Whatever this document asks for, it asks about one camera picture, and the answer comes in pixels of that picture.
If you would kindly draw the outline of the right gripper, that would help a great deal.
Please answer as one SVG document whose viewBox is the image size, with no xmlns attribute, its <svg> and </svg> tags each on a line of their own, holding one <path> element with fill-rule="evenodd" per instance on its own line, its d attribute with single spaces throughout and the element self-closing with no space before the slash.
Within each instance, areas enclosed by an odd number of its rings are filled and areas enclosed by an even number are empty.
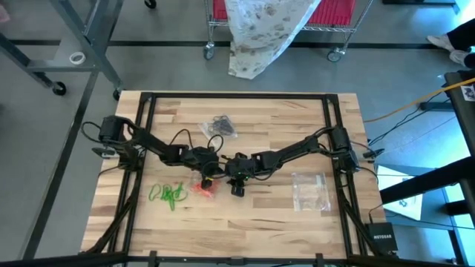
<svg viewBox="0 0 475 267">
<path fill-rule="evenodd" d="M 248 158 L 247 155 L 237 152 L 233 158 L 223 156 L 225 162 L 225 175 L 236 180 L 248 180 L 255 178 L 255 170 L 257 159 L 255 157 Z M 244 197 L 245 188 L 243 185 L 233 185 L 231 194 L 235 197 Z"/>
</svg>

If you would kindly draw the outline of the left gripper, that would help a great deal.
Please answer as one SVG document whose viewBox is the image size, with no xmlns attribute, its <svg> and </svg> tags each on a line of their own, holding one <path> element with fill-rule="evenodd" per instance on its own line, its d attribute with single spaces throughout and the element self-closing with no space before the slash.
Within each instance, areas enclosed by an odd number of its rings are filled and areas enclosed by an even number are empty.
<svg viewBox="0 0 475 267">
<path fill-rule="evenodd" d="M 220 167 L 219 157 L 213 148 L 196 147 L 191 150 L 184 151 L 180 159 L 183 164 L 194 171 L 199 171 L 205 177 L 217 177 L 224 174 L 224 170 Z M 203 190 L 210 188 L 213 179 L 202 179 L 200 187 Z"/>
</svg>

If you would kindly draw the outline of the black rubber band pile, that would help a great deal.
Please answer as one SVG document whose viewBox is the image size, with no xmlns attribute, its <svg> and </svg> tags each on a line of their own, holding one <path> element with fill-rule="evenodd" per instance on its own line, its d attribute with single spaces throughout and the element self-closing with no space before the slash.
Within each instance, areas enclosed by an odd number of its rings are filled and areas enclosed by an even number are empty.
<svg viewBox="0 0 475 267">
<path fill-rule="evenodd" d="M 227 115 L 215 116 L 209 123 L 208 131 L 213 135 L 234 136 L 235 129 Z"/>
</svg>

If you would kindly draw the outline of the green rubber band pile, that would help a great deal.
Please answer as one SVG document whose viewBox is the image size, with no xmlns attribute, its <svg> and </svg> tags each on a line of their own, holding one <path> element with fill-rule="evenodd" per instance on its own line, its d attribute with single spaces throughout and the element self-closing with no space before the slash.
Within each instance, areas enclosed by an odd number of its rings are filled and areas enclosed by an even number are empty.
<svg viewBox="0 0 475 267">
<path fill-rule="evenodd" d="M 175 211 L 177 202 L 182 202 L 187 197 L 188 192 L 184 189 L 182 183 L 176 188 L 173 188 L 169 184 L 154 184 L 148 193 L 148 200 L 150 202 L 155 200 L 167 202 L 171 211 Z"/>
</svg>

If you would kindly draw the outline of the white floral cloth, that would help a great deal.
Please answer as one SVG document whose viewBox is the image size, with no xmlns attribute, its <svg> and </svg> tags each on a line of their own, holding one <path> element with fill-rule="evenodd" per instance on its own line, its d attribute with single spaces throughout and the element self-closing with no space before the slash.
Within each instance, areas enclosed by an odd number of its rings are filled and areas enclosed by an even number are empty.
<svg viewBox="0 0 475 267">
<path fill-rule="evenodd" d="M 321 0 L 225 0 L 232 33 L 228 74 L 254 79 L 292 43 Z"/>
</svg>

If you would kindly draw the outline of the red plastic bin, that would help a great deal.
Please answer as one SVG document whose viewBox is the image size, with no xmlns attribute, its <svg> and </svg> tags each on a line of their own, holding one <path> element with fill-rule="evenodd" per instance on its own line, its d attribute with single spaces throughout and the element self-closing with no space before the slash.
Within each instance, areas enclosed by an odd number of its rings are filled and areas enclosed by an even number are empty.
<svg viewBox="0 0 475 267">
<path fill-rule="evenodd" d="M 225 0 L 212 0 L 212 14 L 215 19 L 227 20 Z"/>
<path fill-rule="evenodd" d="M 308 24 L 350 25 L 356 0 L 321 0 Z"/>
</svg>

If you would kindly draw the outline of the white paper sheet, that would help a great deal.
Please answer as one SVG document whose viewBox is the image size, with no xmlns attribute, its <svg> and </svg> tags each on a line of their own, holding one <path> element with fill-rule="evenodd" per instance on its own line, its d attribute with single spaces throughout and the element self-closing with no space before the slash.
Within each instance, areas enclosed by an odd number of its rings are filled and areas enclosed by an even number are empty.
<svg viewBox="0 0 475 267">
<path fill-rule="evenodd" d="M 413 178 L 413 175 L 405 174 L 382 165 L 377 167 L 376 173 L 379 179 L 380 191 Z M 420 220 L 422 217 L 422 195 L 419 194 L 397 200 L 395 202 L 384 204 L 383 207 L 385 210 L 392 211 L 393 213 L 403 215 L 410 219 Z"/>
</svg>

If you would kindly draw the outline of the black stand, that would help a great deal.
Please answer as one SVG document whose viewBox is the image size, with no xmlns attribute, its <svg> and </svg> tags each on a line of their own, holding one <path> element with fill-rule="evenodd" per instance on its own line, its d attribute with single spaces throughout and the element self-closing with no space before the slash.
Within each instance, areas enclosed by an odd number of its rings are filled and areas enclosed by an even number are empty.
<svg viewBox="0 0 475 267">
<path fill-rule="evenodd" d="M 470 215 L 475 232 L 475 70 L 459 70 L 445 74 L 449 104 L 423 102 L 424 111 L 453 111 L 459 122 L 470 155 L 441 168 L 433 169 L 381 191 L 384 204 L 418 195 L 429 196 L 422 205 L 422 218 L 403 215 L 397 225 L 432 228 L 446 231 L 451 241 L 453 260 L 443 263 L 411 261 L 410 267 L 469 267 L 463 251 L 461 226 L 455 225 L 457 215 Z"/>
</svg>

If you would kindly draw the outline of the black aluminium table frame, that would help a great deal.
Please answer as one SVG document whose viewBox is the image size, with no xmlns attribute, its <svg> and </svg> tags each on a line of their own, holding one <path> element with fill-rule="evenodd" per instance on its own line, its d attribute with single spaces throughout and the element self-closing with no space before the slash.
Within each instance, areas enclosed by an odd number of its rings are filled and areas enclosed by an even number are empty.
<svg viewBox="0 0 475 267">
<path fill-rule="evenodd" d="M 237 138 L 218 146 L 198 128 L 214 116 L 226 114 Z M 112 116 L 130 119 L 165 143 L 212 146 L 220 167 L 237 152 L 247 156 L 278 151 L 325 127 L 347 129 L 350 141 L 365 138 L 358 100 L 352 93 L 225 93 L 186 91 L 124 91 Z M 83 250 L 75 255 L 38 258 L 50 209 L 68 163 L 71 146 L 59 158 L 33 232 L 20 260 L 0 267 L 105 267 L 143 262 L 328 265 L 410 267 L 412 260 L 381 253 L 366 224 L 383 220 L 383 202 L 376 175 L 367 164 L 344 173 L 334 159 L 308 154 L 283 165 L 268 180 L 245 181 L 244 197 L 231 194 L 230 178 L 218 182 L 213 199 L 189 191 L 194 173 L 183 166 L 167 166 L 146 151 L 136 171 L 119 167 L 119 159 L 105 159 L 97 180 Z M 325 173 L 330 211 L 294 211 L 292 173 Z M 154 184 L 180 183 L 188 197 L 171 211 L 161 200 L 150 202 Z"/>
</svg>

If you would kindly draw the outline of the black Netgear network switch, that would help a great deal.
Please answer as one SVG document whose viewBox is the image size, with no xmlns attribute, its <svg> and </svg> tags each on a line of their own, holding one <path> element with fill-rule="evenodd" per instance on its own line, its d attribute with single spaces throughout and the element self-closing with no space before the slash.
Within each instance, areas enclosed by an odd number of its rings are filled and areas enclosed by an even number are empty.
<svg viewBox="0 0 475 267">
<path fill-rule="evenodd" d="M 396 256 L 398 246 L 393 230 L 393 225 L 390 222 L 374 222 L 366 224 L 370 236 L 378 250 L 384 255 Z"/>
</svg>

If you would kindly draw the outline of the grey wheeled table frame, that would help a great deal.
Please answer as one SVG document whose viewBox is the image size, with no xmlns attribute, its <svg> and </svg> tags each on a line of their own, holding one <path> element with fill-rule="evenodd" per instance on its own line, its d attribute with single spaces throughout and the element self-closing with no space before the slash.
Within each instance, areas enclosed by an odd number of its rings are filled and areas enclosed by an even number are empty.
<svg viewBox="0 0 475 267">
<path fill-rule="evenodd" d="M 71 0 L 49 0 L 69 29 L 62 38 L 55 56 L 49 60 L 33 60 L 0 33 L 0 52 L 20 67 L 41 86 L 63 96 L 67 87 L 63 82 L 53 81 L 47 72 L 101 72 L 113 85 L 113 98 L 118 100 L 125 86 L 109 62 L 106 51 L 114 33 L 119 14 L 125 0 L 93 0 L 86 19 L 83 20 L 73 7 Z M 69 57 L 81 51 L 86 55 L 82 65 L 73 65 Z"/>
</svg>

